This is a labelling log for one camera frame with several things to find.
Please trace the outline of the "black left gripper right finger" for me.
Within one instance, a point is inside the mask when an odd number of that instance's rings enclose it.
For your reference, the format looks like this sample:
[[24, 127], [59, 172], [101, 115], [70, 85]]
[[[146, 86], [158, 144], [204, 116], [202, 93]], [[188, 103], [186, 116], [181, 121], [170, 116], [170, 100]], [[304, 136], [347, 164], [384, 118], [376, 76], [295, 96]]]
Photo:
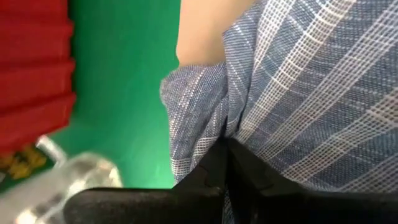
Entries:
[[309, 190], [234, 139], [228, 151], [228, 191], [238, 224], [398, 224], [398, 193]]

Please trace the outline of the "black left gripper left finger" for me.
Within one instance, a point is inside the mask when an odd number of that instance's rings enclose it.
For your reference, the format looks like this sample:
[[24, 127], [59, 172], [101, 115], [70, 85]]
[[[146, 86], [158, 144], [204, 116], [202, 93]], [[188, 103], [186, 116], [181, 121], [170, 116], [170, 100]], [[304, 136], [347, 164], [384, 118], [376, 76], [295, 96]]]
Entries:
[[66, 224], [222, 224], [228, 160], [218, 139], [171, 189], [96, 187], [68, 199]]

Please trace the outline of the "blue striped garment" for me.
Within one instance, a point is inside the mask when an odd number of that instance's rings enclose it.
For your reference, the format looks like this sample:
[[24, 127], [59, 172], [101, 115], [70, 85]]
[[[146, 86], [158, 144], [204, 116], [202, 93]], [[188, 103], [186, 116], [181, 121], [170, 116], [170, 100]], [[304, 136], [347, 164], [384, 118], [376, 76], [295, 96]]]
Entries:
[[219, 138], [315, 191], [398, 193], [398, 0], [256, 0], [162, 80], [178, 184]]

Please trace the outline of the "red plastic laundry bin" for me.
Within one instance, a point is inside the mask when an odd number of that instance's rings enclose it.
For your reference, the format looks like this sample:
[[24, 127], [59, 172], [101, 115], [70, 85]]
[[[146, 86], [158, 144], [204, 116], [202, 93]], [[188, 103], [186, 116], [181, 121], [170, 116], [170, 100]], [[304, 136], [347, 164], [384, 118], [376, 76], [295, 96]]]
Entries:
[[72, 34], [68, 0], [0, 0], [0, 152], [68, 124]]

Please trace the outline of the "clear spray bottle white head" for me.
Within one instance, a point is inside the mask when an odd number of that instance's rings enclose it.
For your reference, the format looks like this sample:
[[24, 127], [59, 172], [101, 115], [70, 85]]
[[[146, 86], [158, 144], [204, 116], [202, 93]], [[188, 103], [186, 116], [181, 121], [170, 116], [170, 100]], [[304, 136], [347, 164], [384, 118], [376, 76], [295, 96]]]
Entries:
[[117, 166], [92, 152], [68, 157], [46, 136], [33, 143], [49, 161], [26, 178], [0, 172], [0, 224], [65, 224], [66, 201], [93, 187], [122, 187]]

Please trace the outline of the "green table mat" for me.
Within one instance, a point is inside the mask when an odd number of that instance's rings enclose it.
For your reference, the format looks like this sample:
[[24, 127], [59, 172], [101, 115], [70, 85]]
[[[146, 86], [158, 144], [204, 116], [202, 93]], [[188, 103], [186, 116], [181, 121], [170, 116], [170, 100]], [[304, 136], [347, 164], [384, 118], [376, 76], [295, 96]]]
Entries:
[[126, 187], [174, 184], [160, 83], [178, 65], [179, 11], [180, 0], [69, 1], [77, 98], [52, 139], [112, 160]]

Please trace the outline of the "cream canvas tote bag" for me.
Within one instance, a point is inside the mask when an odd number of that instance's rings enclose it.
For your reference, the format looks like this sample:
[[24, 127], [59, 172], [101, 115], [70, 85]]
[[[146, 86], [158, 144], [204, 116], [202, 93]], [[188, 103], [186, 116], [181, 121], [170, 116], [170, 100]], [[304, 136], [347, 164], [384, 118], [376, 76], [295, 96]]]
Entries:
[[176, 55], [179, 65], [225, 59], [223, 33], [256, 0], [181, 0]]

